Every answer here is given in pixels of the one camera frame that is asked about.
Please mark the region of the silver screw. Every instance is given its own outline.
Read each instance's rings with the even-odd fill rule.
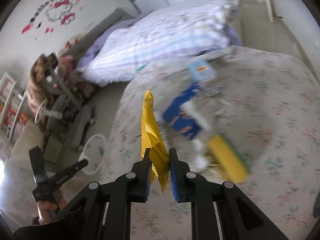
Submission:
[[[226,181],[226,182],[224,183],[224,186],[225,186],[226,188],[233,188],[234,184],[233,184],[231,181]]]
[[[189,179],[194,179],[194,178],[196,177],[196,174],[195,174],[194,172],[188,172],[188,173],[187,173],[187,177],[188,177]]]
[[[134,172],[128,172],[126,175],[125,175],[128,179],[133,179],[136,174]]]
[[[89,189],[96,189],[98,186],[99,186],[98,183],[96,183],[96,182],[91,182],[91,183],[89,184]]]

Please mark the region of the person's arm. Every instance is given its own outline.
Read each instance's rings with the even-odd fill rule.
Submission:
[[[66,206],[66,200],[63,197],[63,191],[59,189],[60,201],[58,203],[59,209],[63,209]],[[39,201],[38,202],[38,214],[39,216],[34,218],[33,225],[45,225],[50,220],[49,210],[56,210],[57,204],[51,203],[49,201]]]

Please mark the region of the blue package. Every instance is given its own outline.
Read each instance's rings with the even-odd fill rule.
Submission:
[[[192,140],[201,127],[196,120],[188,116],[180,109],[180,106],[189,101],[200,90],[198,83],[193,83],[188,89],[184,90],[177,98],[175,98],[167,110],[163,113],[163,119],[173,129],[185,136],[188,140]]]

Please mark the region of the brown plush toy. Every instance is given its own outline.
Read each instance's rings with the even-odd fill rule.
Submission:
[[[72,55],[67,55],[59,59],[59,65],[57,67],[58,76],[66,79],[72,90],[77,91],[80,89],[84,96],[89,98],[94,91],[94,87],[85,81],[77,70],[72,69],[73,60],[74,57]]]

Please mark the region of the plastic wrapper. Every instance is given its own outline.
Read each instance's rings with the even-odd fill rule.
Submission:
[[[158,125],[153,114],[153,96],[146,91],[142,103],[141,116],[141,158],[143,159],[146,148],[150,148],[149,158],[152,162],[152,177],[157,177],[162,193],[169,178],[170,159],[161,138]]]

